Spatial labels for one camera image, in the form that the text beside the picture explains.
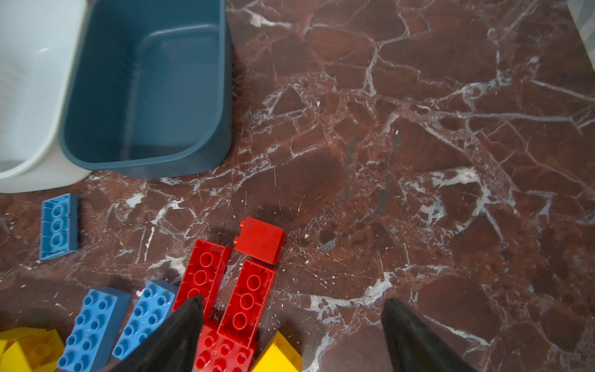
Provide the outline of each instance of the red block on its side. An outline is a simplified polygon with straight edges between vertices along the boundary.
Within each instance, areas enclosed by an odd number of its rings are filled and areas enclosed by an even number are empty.
[[[271,290],[275,270],[252,260],[244,260],[217,333],[247,348]]]
[[[201,372],[247,372],[254,357],[256,342],[244,348],[217,333],[219,324],[206,318],[196,348],[194,366]]]
[[[280,227],[246,217],[240,223],[239,236],[233,240],[236,250],[267,264],[274,265],[279,259],[285,231]]]
[[[229,247],[197,239],[172,309],[202,293],[203,314],[210,317],[230,253]]]

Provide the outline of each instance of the upside-down blue brick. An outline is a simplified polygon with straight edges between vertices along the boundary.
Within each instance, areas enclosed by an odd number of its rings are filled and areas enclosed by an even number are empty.
[[[68,372],[95,372],[107,365],[131,295],[110,287],[90,289],[58,367]]]
[[[77,250],[78,204],[76,195],[71,193],[43,202],[40,260],[49,260]]]
[[[177,291],[174,285],[165,280],[151,280],[141,294],[112,355],[123,360],[155,331],[169,315]]]

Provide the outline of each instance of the duplo block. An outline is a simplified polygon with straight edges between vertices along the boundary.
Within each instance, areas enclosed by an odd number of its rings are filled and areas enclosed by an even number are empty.
[[[250,372],[301,372],[302,356],[279,332],[268,343]]]
[[[236,250],[267,264],[274,265],[279,259],[285,231],[280,227],[246,217],[240,223],[239,236],[233,240]]]
[[[196,240],[174,302],[174,311],[190,297],[202,293],[203,314],[205,318],[211,316],[230,253],[229,247]]]
[[[244,260],[217,333],[247,348],[254,338],[275,270]]]
[[[177,291],[165,280],[151,280],[143,290],[112,355],[123,360],[153,333],[169,315]]]
[[[77,250],[78,205],[76,195],[71,193],[43,202],[40,260],[49,260]]]
[[[16,340],[2,356],[0,372],[54,372],[64,344],[56,330]]]
[[[58,367],[68,372],[95,372],[105,367],[130,298],[129,293],[110,287],[89,290]]]
[[[256,350],[256,342],[245,348],[219,335],[219,324],[205,319],[196,348],[194,367],[201,372],[247,372]]]
[[[0,361],[2,361],[2,354],[16,341],[27,336],[35,335],[36,333],[45,332],[41,328],[19,327],[4,332],[0,332]]]

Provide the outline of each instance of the white plastic bin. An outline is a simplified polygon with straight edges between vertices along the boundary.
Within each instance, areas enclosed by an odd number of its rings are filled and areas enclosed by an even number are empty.
[[[58,126],[86,0],[0,0],[0,192],[71,185]]]

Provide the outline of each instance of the brown marble countertop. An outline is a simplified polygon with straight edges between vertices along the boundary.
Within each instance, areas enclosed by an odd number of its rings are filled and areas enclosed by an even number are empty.
[[[478,371],[595,370],[595,73],[563,0],[227,10],[230,155],[0,195],[0,330],[66,336],[89,288],[179,281],[197,237],[231,245],[249,215],[287,232],[260,348],[281,329],[305,371],[389,371],[387,297]],[[41,202],[65,192],[79,250],[40,262]]]

